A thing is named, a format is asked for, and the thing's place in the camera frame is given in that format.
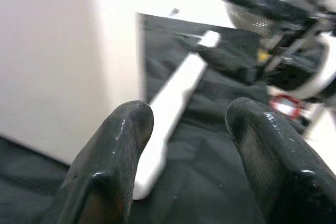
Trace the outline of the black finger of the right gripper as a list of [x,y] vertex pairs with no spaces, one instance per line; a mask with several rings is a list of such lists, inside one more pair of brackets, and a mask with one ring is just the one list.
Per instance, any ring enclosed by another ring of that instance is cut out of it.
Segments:
[[195,47],[195,52],[210,68],[221,75],[228,76],[246,85],[252,85],[256,81],[255,66],[242,64],[235,56],[228,55],[219,48],[198,45]]
[[251,13],[277,22],[296,25],[314,23],[318,18],[317,9],[302,0],[227,0]]

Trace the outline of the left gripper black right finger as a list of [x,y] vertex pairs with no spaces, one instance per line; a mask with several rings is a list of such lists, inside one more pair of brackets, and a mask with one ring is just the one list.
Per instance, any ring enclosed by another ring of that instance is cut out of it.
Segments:
[[238,98],[225,123],[261,223],[335,223],[335,174],[283,115]]

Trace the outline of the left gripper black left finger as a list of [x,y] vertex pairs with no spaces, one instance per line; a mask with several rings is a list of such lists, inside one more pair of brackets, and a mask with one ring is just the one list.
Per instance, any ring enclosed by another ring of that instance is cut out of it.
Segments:
[[118,106],[74,159],[42,223],[128,223],[138,162],[153,125],[145,102]]

